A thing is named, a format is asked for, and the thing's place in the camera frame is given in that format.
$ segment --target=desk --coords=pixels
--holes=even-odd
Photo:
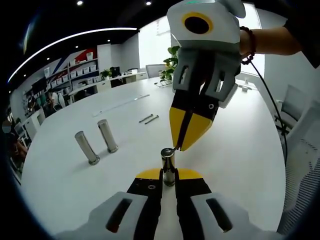
[[[43,123],[26,156],[21,189],[50,234],[77,229],[94,208],[116,192],[126,192],[138,173],[161,168],[160,151],[172,147],[169,109],[174,94],[171,86],[159,88],[155,82],[159,78],[94,94]],[[148,125],[138,123],[151,113],[159,118]],[[114,154],[108,154],[97,127],[101,119],[108,120],[119,145]],[[84,131],[101,156],[97,165],[90,166],[80,150],[74,138],[78,131]],[[175,163],[201,173],[212,192],[245,208],[253,224],[277,230],[285,199],[285,165],[273,118],[257,90],[238,88],[208,132],[187,151],[175,152]],[[182,239],[176,203],[175,188],[163,185],[154,239]]]
[[[132,74],[127,74],[127,75],[122,75],[122,76],[117,76],[117,77],[111,77],[108,80],[99,81],[99,82],[95,82],[95,83],[92,83],[92,84],[89,84],[89,85],[86,85],[86,86],[79,87],[79,88],[73,90],[72,92],[70,92],[69,96],[72,96],[72,95],[74,95],[74,94],[76,94],[76,93],[78,93],[78,92],[80,92],[82,90],[97,86],[97,85],[102,84],[102,83],[110,83],[112,80],[135,77],[136,75],[140,75],[140,74],[145,74],[145,72],[138,72],[138,73],[132,73]]]

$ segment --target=window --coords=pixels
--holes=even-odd
[[[170,26],[166,16],[144,26],[139,32],[140,68],[150,64],[164,64],[170,58]]]
[[[253,4],[244,3],[246,17],[238,18],[240,26],[249,29],[261,29],[258,12]],[[149,64],[163,64],[164,59],[170,58],[168,48],[171,47],[170,26],[166,16],[144,26],[139,32],[139,61],[140,68]],[[256,54],[253,64],[262,76],[265,73],[265,56]],[[241,66],[242,73],[249,73],[257,76],[257,72],[249,65]]]

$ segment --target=small metal cylinder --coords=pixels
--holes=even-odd
[[[171,187],[175,185],[175,150],[172,148],[164,148],[161,150],[162,166],[163,166],[163,182]]]
[[[98,127],[106,143],[106,146],[108,147],[109,153],[115,153],[119,147],[116,144],[114,137],[112,136],[107,120],[103,119],[98,121]]]
[[[83,131],[79,131],[76,135],[74,135],[75,140],[79,144],[81,150],[85,154],[85,156],[88,158],[90,165],[96,165],[100,158],[98,155],[95,154],[95,152],[92,150],[85,134]]]

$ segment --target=ceiling light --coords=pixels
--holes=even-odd
[[[32,54],[27,60],[25,60],[13,73],[12,75],[10,76],[10,78],[8,79],[7,83],[10,82],[10,80],[14,77],[14,75],[27,63],[29,62],[31,59],[33,59],[35,56],[37,56],[39,53],[41,53],[42,51],[52,47],[53,45],[55,44],[58,44],[62,41],[65,41],[67,39],[71,39],[71,38],[74,38],[74,37],[77,37],[77,36],[81,36],[81,35],[84,35],[84,34],[91,34],[91,33],[97,33],[97,32],[103,32],[103,31],[113,31],[113,30],[133,30],[133,31],[136,31],[137,28],[135,27],[111,27],[111,28],[102,28],[102,29],[96,29],[96,30],[90,30],[90,31],[84,31],[84,32],[80,32],[80,33],[76,33],[76,34],[73,34],[73,35],[70,35],[70,36],[66,36],[64,38],[61,38],[60,40],[57,40],[53,43],[50,43],[49,45],[41,48],[39,51],[35,52],[34,54]]]

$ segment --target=potted plant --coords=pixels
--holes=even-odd
[[[102,80],[109,80],[109,77],[112,76],[112,72],[109,69],[105,69],[104,71],[101,72],[101,77]]]
[[[173,47],[168,48],[168,52],[172,55],[172,57],[169,57],[169,58],[163,60],[163,62],[165,63],[165,66],[166,66],[166,70],[164,70],[160,73],[161,81],[165,81],[165,80],[172,81],[173,80],[174,71],[178,65],[178,50],[179,50],[179,48],[180,48],[180,46],[173,46]]]

